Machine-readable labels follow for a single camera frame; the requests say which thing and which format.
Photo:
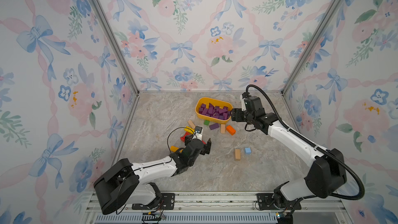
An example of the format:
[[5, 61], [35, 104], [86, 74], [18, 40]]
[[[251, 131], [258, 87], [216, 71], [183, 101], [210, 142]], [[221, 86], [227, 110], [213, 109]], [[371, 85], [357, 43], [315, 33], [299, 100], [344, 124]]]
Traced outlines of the purple long brick top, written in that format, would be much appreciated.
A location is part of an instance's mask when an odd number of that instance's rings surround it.
[[211, 130], [218, 129], [218, 128], [220, 128], [220, 124], [219, 124], [219, 123], [211, 124], [211, 125], [209, 125], [209, 128], [210, 128]]

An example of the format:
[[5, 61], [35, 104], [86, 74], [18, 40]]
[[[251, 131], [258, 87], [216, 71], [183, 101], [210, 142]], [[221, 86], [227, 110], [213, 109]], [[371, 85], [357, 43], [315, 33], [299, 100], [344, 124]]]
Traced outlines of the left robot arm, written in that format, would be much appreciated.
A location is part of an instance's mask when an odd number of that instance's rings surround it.
[[160, 160], [144, 163], [131, 163], [127, 158], [119, 160], [94, 182], [102, 214], [112, 214], [127, 204], [157, 208], [163, 199], [153, 181], [186, 172], [199, 155], [208, 155], [210, 151], [211, 140], [205, 143], [192, 139], [185, 148], [178, 148]]

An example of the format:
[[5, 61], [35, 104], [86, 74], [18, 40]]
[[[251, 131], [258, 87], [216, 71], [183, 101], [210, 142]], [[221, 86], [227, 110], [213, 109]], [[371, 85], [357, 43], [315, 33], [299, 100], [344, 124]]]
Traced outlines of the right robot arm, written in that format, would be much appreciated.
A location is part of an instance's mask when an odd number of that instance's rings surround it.
[[[309, 167], [305, 177], [288, 181], [274, 189], [271, 204], [276, 208], [288, 208], [290, 204], [309, 198], [336, 197], [356, 201], [364, 197], [365, 186], [362, 180], [345, 164], [339, 150], [328, 150], [317, 145], [288, 126], [277, 113], [266, 113], [259, 97], [243, 93], [240, 100], [241, 108], [231, 111], [232, 121], [252, 125], [255, 131], [280, 141]], [[346, 184], [348, 174], [358, 186], [358, 193], [354, 196], [337, 193]]]

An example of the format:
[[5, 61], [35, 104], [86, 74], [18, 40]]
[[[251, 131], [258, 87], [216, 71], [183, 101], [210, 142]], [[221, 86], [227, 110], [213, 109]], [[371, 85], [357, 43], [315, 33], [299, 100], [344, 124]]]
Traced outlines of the yellow plastic storage bin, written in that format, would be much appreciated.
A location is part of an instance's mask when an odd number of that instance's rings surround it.
[[[208, 111], [210, 110], [211, 106], [213, 106], [214, 113], [216, 112], [216, 107], [219, 107], [222, 113], [216, 117], [210, 116]], [[210, 97], [202, 97], [197, 102], [197, 105], [195, 107], [195, 113], [197, 114], [197, 117], [200, 119], [208, 120], [210, 122], [215, 122], [219, 124], [227, 124], [228, 121], [231, 120], [230, 111], [232, 109], [233, 106], [229, 102], [213, 99]]]

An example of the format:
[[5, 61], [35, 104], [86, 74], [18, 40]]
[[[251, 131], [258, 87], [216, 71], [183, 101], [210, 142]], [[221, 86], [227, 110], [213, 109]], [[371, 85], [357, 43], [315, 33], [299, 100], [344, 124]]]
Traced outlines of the orange-yellow brick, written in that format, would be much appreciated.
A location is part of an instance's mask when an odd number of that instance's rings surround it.
[[178, 147], [176, 147], [176, 146], [171, 146], [171, 147], [170, 147], [170, 151], [171, 151], [171, 153], [174, 153], [174, 152], [176, 152], [178, 149], [179, 149], [179, 148], [178, 148]]

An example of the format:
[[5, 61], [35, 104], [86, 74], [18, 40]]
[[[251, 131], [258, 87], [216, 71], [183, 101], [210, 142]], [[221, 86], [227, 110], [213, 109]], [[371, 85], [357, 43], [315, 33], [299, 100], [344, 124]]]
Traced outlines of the orange brick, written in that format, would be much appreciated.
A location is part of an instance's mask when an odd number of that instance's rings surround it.
[[235, 130], [231, 125], [226, 126], [226, 131], [227, 131], [230, 135], [235, 135], [235, 134], [236, 134], [236, 130]]

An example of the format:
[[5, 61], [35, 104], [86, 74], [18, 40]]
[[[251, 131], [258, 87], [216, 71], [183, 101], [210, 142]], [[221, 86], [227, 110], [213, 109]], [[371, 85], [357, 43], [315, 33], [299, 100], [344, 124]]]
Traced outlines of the natural wood brick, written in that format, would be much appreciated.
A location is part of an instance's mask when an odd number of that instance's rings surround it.
[[195, 128], [196, 128], [196, 126], [195, 126], [195, 124], [193, 123], [192, 120], [188, 120], [188, 124], [189, 124], [189, 126], [190, 126], [192, 129], [195, 129]]
[[226, 129], [227, 129], [227, 126], [225, 124], [222, 124], [221, 125], [221, 133], [225, 134], [226, 133]]
[[241, 151], [240, 151], [240, 149], [235, 149], [234, 150], [234, 159], [235, 159], [235, 161], [240, 161], [241, 160]]

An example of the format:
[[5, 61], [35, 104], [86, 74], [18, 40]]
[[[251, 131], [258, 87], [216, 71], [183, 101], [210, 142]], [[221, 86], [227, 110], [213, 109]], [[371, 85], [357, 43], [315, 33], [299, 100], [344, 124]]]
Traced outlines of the red bridge brick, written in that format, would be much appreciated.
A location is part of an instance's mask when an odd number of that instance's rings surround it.
[[186, 133], [184, 134], [184, 136], [182, 136], [182, 137], [180, 138], [180, 140], [181, 140], [182, 142], [185, 142], [186, 137], [188, 137], [188, 136], [190, 136], [190, 135], [191, 135], [190, 132], [186, 132]]

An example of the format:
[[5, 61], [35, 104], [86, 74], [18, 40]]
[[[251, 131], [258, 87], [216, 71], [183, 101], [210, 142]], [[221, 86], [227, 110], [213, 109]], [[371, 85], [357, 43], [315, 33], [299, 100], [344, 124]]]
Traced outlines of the natural wood brick top left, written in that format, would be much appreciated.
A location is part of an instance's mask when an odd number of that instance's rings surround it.
[[188, 120], [188, 124], [189, 124], [189, 126], [190, 126], [192, 129], [195, 129], [195, 128], [196, 128], [196, 126], [195, 126], [195, 124], [193, 123], [192, 120]]

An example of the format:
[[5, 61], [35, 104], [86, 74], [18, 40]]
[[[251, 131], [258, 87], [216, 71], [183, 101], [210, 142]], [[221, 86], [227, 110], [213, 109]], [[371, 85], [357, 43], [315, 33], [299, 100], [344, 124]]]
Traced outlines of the yellow long brick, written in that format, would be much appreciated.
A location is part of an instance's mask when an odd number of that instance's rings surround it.
[[194, 133], [194, 129], [192, 129], [192, 128], [190, 128], [190, 127], [185, 127], [184, 130], [185, 130], [186, 132], [191, 133], [191, 134]]

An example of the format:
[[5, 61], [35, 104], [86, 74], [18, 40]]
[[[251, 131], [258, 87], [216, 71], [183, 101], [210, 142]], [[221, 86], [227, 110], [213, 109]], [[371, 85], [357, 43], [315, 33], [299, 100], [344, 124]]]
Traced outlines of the natural wood brick right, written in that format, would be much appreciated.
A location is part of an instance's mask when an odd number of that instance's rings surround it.
[[235, 149], [234, 150], [234, 159], [235, 159], [235, 161], [240, 161], [241, 160], [241, 151], [240, 151], [240, 149]]

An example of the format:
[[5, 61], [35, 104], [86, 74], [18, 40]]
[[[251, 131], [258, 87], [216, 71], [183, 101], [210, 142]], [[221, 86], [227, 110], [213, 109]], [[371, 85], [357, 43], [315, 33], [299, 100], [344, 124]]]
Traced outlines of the light blue cube brick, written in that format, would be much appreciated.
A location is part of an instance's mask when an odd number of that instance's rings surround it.
[[244, 148], [245, 154], [251, 154], [251, 149], [250, 147], [245, 147]]

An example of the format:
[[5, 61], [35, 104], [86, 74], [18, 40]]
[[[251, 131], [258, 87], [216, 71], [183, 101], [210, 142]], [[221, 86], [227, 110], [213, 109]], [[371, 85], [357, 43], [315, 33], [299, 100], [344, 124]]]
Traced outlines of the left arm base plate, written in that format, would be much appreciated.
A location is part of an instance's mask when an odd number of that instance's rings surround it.
[[174, 193], [161, 193], [161, 196], [157, 196], [154, 200], [147, 205], [143, 204], [132, 204], [132, 210], [173, 210], [175, 206], [175, 194]]

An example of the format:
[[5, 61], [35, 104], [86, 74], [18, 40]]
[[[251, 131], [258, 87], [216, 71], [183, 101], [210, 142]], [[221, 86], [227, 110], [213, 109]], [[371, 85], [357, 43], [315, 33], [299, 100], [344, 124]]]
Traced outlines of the aluminium mounting rail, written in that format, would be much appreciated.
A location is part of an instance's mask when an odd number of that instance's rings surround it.
[[[91, 197], [83, 224], [282, 224], [276, 210], [261, 210], [255, 191], [176, 191], [174, 208], [149, 215], [130, 205], [119, 214], [103, 215]], [[351, 224], [346, 208], [333, 198], [303, 200], [293, 213], [294, 224]]]

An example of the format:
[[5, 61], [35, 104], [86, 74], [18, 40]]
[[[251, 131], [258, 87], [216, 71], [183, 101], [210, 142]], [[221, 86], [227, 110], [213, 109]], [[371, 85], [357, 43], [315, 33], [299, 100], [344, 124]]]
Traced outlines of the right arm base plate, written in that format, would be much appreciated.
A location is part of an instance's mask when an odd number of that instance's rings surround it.
[[283, 197], [274, 193], [258, 193], [257, 197], [257, 208], [261, 211], [263, 210], [273, 210], [273, 211], [291, 211], [291, 210], [301, 210], [302, 206], [297, 203], [296, 200], [288, 202]]

